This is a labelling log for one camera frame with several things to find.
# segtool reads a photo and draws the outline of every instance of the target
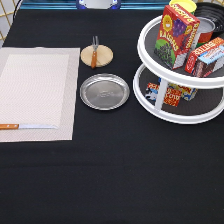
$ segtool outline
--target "cardboard packaging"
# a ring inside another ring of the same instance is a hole
[[[196,77],[204,77],[211,74],[211,71],[214,71],[214,68],[215,68],[215,64],[216,64],[214,63],[215,61],[210,60],[210,64],[205,65],[203,60],[198,61],[198,59],[200,58],[200,56],[203,56],[203,54],[209,55],[211,53],[211,50],[213,50],[214,48],[218,48],[219,46],[223,44],[224,44],[224,40],[220,37],[217,37],[214,40],[211,40],[210,42],[208,42],[207,44],[204,44],[201,47],[191,51],[186,63],[185,71],[193,74]]]
[[[159,85],[149,83],[147,85],[145,98],[148,100],[156,101]],[[167,88],[166,95],[164,97],[164,103],[177,107],[180,102],[181,91]]]
[[[202,78],[223,67],[224,46],[216,47],[198,57],[193,75]]]
[[[183,66],[200,20],[178,4],[167,5],[155,45],[155,54],[171,69]]]
[[[181,97],[187,101],[192,100],[198,91],[196,88],[179,86],[173,83],[169,83],[169,87],[181,91]]]

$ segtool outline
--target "white turntable rack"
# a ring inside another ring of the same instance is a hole
[[[174,123],[197,124],[216,117],[224,109],[223,68],[212,73],[207,78],[192,77],[185,72],[184,67],[174,71],[167,69],[165,64],[154,54],[161,19],[162,16],[159,16],[146,24],[138,40],[138,54],[143,64],[137,70],[133,81],[134,93],[137,100],[153,115]],[[148,82],[151,81],[150,79],[154,79],[155,81],[158,80],[158,77],[161,77],[155,105],[144,97],[147,83],[145,83],[141,91],[140,80],[143,74],[147,76],[146,79]],[[163,100],[169,82],[181,86],[198,88],[199,91],[191,101],[181,99],[178,107],[166,105],[163,103]]]

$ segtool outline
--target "wooden coaster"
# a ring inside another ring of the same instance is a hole
[[[91,66],[93,47],[88,46],[81,52],[81,60],[88,66]],[[110,48],[99,45],[97,48],[96,67],[102,67],[109,64],[113,59],[113,52]]]

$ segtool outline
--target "metal plate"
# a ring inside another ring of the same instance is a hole
[[[80,88],[83,102],[98,110],[111,110],[121,106],[128,99],[129,93],[127,83],[111,74],[94,75]]]

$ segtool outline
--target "black tablecloth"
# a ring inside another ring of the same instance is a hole
[[[83,49],[98,35],[113,61],[80,61],[72,141],[0,143],[0,223],[224,222],[224,113],[178,125],[147,112],[133,93],[137,40],[161,11],[20,10],[4,47]],[[131,94],[115,110],[87,107],[79,88],[111,73]]]

